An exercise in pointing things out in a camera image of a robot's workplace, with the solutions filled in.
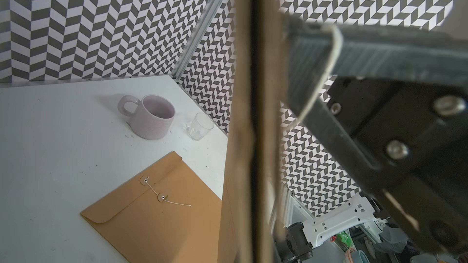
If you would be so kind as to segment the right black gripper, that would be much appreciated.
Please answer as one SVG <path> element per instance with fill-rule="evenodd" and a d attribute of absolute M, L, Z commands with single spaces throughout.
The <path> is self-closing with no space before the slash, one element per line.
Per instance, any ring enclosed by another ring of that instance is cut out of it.
<path fill-rule="evenodd" d="M 397 26 L 284 20 L 281 101 L 298 114 L 330 75 L 340 76 L 328 106 L 315 101 L 304 125 L 419 248 L 466 253 L 467 40 Z"/>

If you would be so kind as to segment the brown kraft file bag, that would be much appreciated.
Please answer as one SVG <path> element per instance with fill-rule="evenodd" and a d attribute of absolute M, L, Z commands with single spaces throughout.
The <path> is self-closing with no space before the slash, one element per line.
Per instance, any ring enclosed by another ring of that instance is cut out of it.
<path fill-rule="evenodd" d="M 171 152 L 80 215 L 130 263 L 215 263 L 221 206 Z"/>

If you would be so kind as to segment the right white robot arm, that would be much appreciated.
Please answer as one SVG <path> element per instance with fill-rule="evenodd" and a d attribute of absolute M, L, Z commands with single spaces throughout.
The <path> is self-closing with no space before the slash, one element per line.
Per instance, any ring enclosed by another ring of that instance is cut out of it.
<path fill-rule="evenodd" d="M 287 18 L 286 105 L 360 187 L 288 228 L 309 253 L 389 219 L 423 251 L 468 250 L 468 42 L 439 31 Z"/>

